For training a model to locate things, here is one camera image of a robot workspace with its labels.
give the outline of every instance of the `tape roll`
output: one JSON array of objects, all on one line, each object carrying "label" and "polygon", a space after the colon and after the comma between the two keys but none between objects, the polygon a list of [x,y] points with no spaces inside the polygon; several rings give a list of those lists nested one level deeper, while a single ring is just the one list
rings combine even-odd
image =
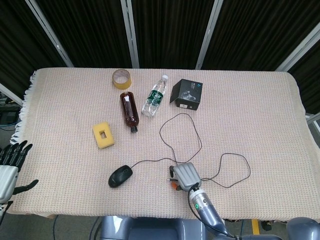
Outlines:
[{"label": "tape roll", "polygon": [[117,89],[125,90],[131,86],[130,72],[118,69],[112,74],[112,82]]}]

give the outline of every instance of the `black curtain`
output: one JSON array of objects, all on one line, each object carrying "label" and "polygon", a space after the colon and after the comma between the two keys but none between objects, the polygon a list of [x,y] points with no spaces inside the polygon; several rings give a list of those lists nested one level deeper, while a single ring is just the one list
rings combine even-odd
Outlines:
[{"label": "black curtain", "polygon": [[195,69],[213,0],[132,0],[140,68]]},{"label": "black curtain", "polygon": [[319,22],[319,0],[224,0],[202,69],[274,71]]},{"label": "black curtain", "polygon": [[132,67],[120,0],[37,3],[75,67]]},{"label": "black curtain", "polygon": [[0,83],[23,97],[41,68],[65,67],[26,2],[0,1]]},{"label": "black curtain", "polygon": [[290,70],[295,78],[305,111],[320,112],[320,41],[318,41]]}]

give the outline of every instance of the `brown bottle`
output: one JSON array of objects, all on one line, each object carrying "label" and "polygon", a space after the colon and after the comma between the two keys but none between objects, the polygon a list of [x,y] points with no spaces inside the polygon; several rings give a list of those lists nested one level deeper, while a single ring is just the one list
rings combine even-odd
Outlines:
[{"label": "brown bottle", "polygon": [[125,124],[131,128],[131,133],[138,132],[137,126],[139,124],[139,116],[134,94],[132,92],[126,91],[120,95],[120,99],[123,107]]}]

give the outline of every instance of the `plastic water bottle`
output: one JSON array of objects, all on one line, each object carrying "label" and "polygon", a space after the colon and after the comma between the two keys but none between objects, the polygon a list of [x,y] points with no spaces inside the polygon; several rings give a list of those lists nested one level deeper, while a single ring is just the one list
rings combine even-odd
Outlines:
[{"label": "plastic water bottle", "polygon": [[156,114],[156,111],[166,92],[167,80],[168,80],[168,76],[162,75],[161,80],[158,81],[157,84],[153,86],[148,98],[146,99],[142,107],[141,112],[144,115],[148,117],[153,117]]}]

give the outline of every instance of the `tablecloth fringe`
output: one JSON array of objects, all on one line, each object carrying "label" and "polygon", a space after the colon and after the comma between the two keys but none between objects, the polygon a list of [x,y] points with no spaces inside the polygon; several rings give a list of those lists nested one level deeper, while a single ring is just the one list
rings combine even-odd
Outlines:
[{"label": "tablecloth fringe", "polygon": [[21,120],[15,125],[15,132],[11,136],[10,143],[20,143],[22,142],[22,133],[25,130],[26,122],[27,122],[27,113],[29,111],[29,98],[31,97],[31,94],[34,92],[35,89],[35,83],[37,80],[37,71],[34,71],[32,76],[30,77],[30,87],[25,91],[24,99],[22,100],[22,108],[19,113],[19,119]]}]

